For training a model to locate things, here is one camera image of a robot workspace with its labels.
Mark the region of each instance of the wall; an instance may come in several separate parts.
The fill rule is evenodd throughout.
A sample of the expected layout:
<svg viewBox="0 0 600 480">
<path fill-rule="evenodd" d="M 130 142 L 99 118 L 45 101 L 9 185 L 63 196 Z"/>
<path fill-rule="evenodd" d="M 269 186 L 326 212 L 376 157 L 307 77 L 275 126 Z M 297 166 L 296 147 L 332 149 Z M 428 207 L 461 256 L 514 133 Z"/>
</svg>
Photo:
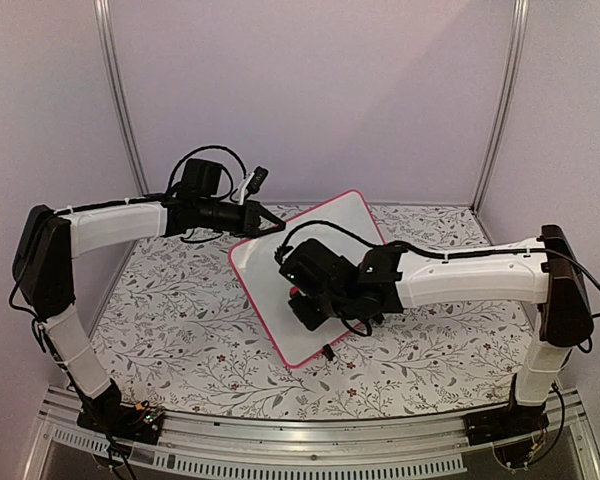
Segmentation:
<svg viewBox="0 0 600 480">
<path fill-rule="evenodd" d="M 531 2 L 516 93 L 482 218 L 495 241 L 561 225 L 600 280 L 600 0 Z M 596 294 L 594 310 L 600 310 Z M 600 448 L 600 319 L 570 365 Z"/>
<path fill-rule="evenodd" d="M 7 297 L 30 207 L 133 195 L 89 1 L 0 0 L 0 480 L 18 478 L 27 437 L 56 367 Z M 88 320 L 123 247 L 79 261 Z"/>
<path fill-rule="evenodd" d="M 221 143 L 270 168 L 260 199 L 360 188 L 374 201 L 470 203 L 513 5 L 112 2 L 151 189 L 188 151 Z"/>
</svg>

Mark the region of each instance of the robotic arm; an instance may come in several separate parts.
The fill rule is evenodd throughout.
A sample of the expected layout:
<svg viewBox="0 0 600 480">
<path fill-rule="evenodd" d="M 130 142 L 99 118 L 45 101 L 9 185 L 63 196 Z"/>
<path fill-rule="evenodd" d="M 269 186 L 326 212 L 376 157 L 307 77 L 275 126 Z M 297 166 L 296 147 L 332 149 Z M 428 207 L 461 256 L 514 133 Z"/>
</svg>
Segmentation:
<svg viewBox="0 0 600 480">
<path fill-rule="evenodd" d="M 240 200 L 230 203 L 223 201 L 229 195 L 215 196 L 224 166 L 187 157 L 181 163 L 185 161 L 181 181 L 165 194 L 55 212 L 39 205 L 29 213 L 13 263 L 16 287 L 10 303 L 19 288 L 33 307 L 34 333 L 76 388 L 83 403 L 78 425 L 84 428 L 155 444 L 162 410 L 148 402 L 121 403 L 120 390 L 98 361 L 80 323 L 72 259 L 107 245 L 181 235 L 195 228 L 251 238 L 285 228 L 258 202 L 247 200 L 259 191 L 266 170 L 258 167 L 245 175 L 242 185 L 231 192 Z M 262 219 L 272 226 L 262 229 Z"/>
<path fill-rule="evenodd" d="M 294 285 L 289 305 L 309 330 L 335 317 L 368 336 L 371 322 L 381 323 L 382 314 L 431 303 L 517 300 L 538 305 L 533 340 L 513 378 L 509 404 L 469 414 L 465 424 L 471 444 L 547 426 L 544 407 L 551 385 L 571 349 L 593 332 L 582 271 L 559 227 L 543 226 L 537 239 L 499 247 L 426 251 L 402 241 L 369 244 L 356 266 L 316 239 L 288 246 L 295 231 L 312 223 L 354 236 L 329 222 L 307 222 L 291 231 L 276 252 L 280 273 Z M 352 320 L 362 322 L 366 332 L 353 329 Z"/>
</svg>

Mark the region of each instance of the floral pattern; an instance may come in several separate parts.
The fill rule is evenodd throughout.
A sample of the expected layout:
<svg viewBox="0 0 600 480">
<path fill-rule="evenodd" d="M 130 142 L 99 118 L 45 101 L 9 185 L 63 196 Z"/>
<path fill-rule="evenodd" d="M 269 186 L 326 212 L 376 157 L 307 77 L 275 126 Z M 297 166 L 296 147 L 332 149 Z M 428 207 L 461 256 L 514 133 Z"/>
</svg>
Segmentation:
<svg viewBox="0 0 600 480">
<path fill-rule="evenodd" d="M 272 207 L 283 218 L 305 208 Z M 373 206 L 385 237 L 430 248 L 482 245 L 467 208 Z M 208 232 L 196 232 L 205 238 Z M 129 401 L 254 418 L 372 418 L 444 412 L 506 398 L 531 332 L 514 302 L 429 305 L 349 335 L 336 358 L 290 370 L 228 261 L 238 240 L 138 243 L 93 338 Z"/>
</svg>

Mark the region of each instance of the table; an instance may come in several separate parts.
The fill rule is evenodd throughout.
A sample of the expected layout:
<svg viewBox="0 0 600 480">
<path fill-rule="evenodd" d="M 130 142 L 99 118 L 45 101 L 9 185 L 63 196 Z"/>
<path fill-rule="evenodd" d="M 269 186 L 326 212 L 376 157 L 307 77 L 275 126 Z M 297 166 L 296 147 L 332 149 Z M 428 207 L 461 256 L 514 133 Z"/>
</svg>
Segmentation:
<svg viewBox="0 0 600 480">
<path fill-rule="evenodd" d="M 307 206 L 272 206 L 283 218 Z M 468 208 L 371 206 L 387 239 L 430 248 L 484 245 Z M 195 238 L 210 232 L 200 231 Z M 531 340 L 516 302 L 429 305 L 349 335 L 336 359 L 289 370 L 228 261 L 238 240 L 139 241 L 93 337 L 127 401 L 250 418 L 397 417 L 504 401 Z"/>
</svg>

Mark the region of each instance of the vertical metal rail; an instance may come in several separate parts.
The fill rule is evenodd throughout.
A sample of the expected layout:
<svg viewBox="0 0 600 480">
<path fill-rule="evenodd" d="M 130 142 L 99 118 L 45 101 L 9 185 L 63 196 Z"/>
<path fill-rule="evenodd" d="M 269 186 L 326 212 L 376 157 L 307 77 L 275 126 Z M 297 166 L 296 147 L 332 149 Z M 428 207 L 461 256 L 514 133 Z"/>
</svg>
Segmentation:
<svg viewBox="0 0 600 480">
<path fill-rule="evenodd" d="M 138 153 L 138 145 L 131 127 L 131 117 L 129 115 L 129 107 L 124 95 L 122 86 L 122 76 L 120 75 L 120 67 L 118 65 L 118 57 L 116 55 L 116 47 L 113 38 L 113 27 L 111 25 L 111 12 L 109 10 L 109 0 L 95 0 L 96 21 L 98 23 L 98 32 L 100 34 L 100 45 L 102 47 L 102 55 L 104 57 L 104 65 L 111 88 L 111 96 L 118 117 L 120 133 L 122 141 L 127 152 L 129 166 L 133 180 L 136 184 L 136 189 L 140 195 L 149 193 L 147 178 L 142 168 L 140 154 Z"/>
<path fill-rule="evenodd" d="M 516 0 L 513 11 L 513 23 L 511 26 L 511 39 L 509 43 L 509 53 L 507 54 L 507 63 L 500 92 L 500 101 L 496 111 L 496 117 L 491 129 L 491 136 L 485 154 L 480 179 L 471 202 L 471 209 L 477 214 L 480 213 L 489 188 L 489 182 L 493 175 L 493 169 L 500 150 L 502 136 L 507 123 L 507 116 L 513 98 L 513 91 L 518 76 L 518 67 L 522 57 L 522 47 L 524 44 L 524 34 L 527 28 L 527 13 L 529 11 L 528 0 Z"/>
</svg>

